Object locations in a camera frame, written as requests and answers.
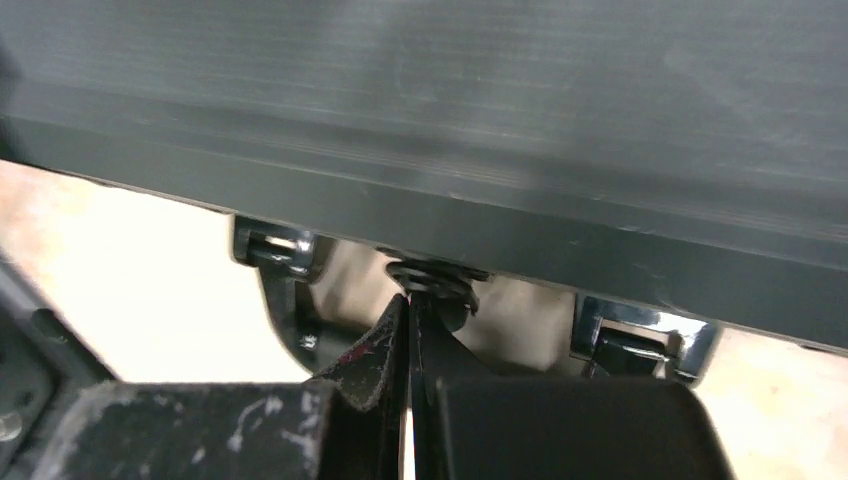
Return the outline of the black poker set case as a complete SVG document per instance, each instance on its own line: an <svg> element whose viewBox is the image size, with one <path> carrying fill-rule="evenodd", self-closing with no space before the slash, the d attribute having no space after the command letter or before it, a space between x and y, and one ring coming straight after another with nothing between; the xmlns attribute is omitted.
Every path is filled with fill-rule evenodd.
<svg viewBox="0 0 848 480"><path fill-rule="evenodd" d="M5 1L1 149L847 349L843 1Z"/></svg>

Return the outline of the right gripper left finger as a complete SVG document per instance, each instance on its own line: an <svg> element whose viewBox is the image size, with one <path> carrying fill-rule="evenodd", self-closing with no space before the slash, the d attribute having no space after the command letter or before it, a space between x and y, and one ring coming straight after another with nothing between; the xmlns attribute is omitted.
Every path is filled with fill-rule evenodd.
<svg viewBox="0 0 848 480"><path fill-rule="evenodd" d="M10 479L397 479L408 302L301 383L69 383Z"/></svg>

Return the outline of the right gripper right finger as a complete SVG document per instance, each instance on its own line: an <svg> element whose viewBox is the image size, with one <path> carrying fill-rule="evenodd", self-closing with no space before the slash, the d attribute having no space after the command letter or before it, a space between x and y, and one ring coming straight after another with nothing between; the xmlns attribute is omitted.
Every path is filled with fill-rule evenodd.
<svg viewBox="0 0 848 480"><path fill-rule="evenodd" d="M409 307L420 479L730 479L702 403L659 379L658 342L604 328L580 378L501 376L444 325L458 302Z"/></svg>

